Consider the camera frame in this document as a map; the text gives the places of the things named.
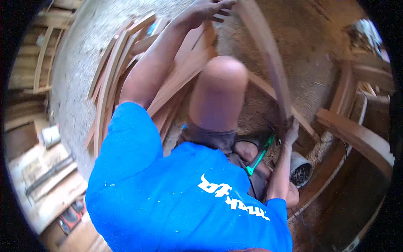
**green-handled tool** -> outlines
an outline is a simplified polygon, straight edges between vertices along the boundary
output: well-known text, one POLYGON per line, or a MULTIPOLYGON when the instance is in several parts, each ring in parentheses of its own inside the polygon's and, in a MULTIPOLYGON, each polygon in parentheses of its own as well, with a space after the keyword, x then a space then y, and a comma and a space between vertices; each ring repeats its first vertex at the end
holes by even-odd
POLYGON ((263 148, 259 151, 258 155, 253 159, 252 163, 245 167, 245 171, 248 176, 252 176, 253 171, 255 170, 256 166, 260 163, 264 155, 266 154, 267 149, 274 143, 276 137, 272 134, 267 139, 266 143, 263 145, 263 148))

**blue t-shirt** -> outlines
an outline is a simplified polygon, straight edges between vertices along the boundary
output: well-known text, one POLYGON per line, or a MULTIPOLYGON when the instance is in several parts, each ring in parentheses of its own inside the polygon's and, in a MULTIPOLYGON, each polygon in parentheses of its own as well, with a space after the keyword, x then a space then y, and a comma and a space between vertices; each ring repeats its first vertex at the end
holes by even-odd
POLYGON ((115 252, 291 251, 285 201, 262 204, 249 187, 220 150, 185 142, 163 157, 146 110, 127 102, 113 114, 86 204, 115 252))

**person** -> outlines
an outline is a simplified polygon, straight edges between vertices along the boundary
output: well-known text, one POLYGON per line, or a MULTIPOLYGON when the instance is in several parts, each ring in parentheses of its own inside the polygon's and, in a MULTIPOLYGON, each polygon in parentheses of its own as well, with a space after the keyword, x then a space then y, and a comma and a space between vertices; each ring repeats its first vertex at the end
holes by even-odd
POLYGON ((94 227, 113 251, 291 251, 286 206, 298 203, 289 181, 298 122, 281 136, 271 172, 261 162, 263 193, 248 194, 255 173, 242 167, 258 148, 235 140, 248 71, 229 56, 201 72, 189 119, 169 156, 146 110, 168 74, 186 34, 206 20, 222 21, 234 0, 197 0, 160 34, 131 70, 89 179, 86 205, 94 227))

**dark shorts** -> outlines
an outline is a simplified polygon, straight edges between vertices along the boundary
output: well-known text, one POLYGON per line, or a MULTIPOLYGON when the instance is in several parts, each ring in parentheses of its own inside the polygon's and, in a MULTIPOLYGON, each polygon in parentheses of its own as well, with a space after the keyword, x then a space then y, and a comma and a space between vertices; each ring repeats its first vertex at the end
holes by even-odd
MULTIPOLYGON (((195 144, 204 145, 213 150, 219 149, 225 154, 225 156, 227 156, 228 161, 231 164, 245 169, 249 163, 243 161, 238 154, 233 152, 235 146, 235 137, 235 130, 219 132, 209 131, 200 128, 193 122, 188 121, 187 126, 182 129, 182 133, 179 136, 177 145, 183 142, 192 142, 195 144)), ((255 170, 252 176, 249 177, 249 180, 251 182, 251 187, 249 188, 248 194, 260 202, 265 201, 265 175, 258 170, 255 170)))

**dirt floor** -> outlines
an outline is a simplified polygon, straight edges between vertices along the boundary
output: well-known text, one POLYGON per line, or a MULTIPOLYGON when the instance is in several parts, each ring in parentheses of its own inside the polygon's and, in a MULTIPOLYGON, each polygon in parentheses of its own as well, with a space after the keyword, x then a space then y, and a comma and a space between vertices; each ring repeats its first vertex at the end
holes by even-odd
MULTIPOLYGON (((190 4, 170 0, 86 0, 76 13, 76 21, 62 40, 52 73, 50 121, 60 125, 62 143, 74 154, 78 169, 88 179, 95 158, 88 154, 84 141, 95 117, 95 106, 87 100, 100 51, 119 25, 128 18, 139 19, 151 11, 157 17, 172 19, 190 4)), ((264 1, 257 0, 278 44, 288 77, 291 101, 314 128, 319 107, 329 107, 338 75, 337 60, 353 58, 349 38, 342 29, 364 17, 354 1, 264 1)), ((261 56, 240 18, 233 13, 218 31, 216 48, 230 55, 270 82, 261 56)), ((186 122, 188 98, 178 113, 164 143, 164 155, 174 147, 181 126, 186 122)), ((258 88, 249 85, 239 119, 238 133, 267 128, 276 118, 275 104, 258 88)), ((328 148, 328 136, 308 155, 314 165, 328 148)), ((273 147, 265 161, 276 160, 273 147)))

